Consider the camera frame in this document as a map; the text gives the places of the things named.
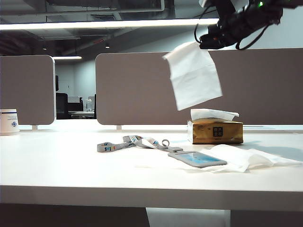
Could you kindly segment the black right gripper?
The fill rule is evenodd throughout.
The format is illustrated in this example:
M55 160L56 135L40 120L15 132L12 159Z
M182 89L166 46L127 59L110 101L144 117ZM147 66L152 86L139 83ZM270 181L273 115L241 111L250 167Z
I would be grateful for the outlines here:
M200 49L221 49L251 34L251 28L245 21L245 11L236 11L230 0L208 0L207 6L216 8L219 20L208 27L208 34L200 36Z

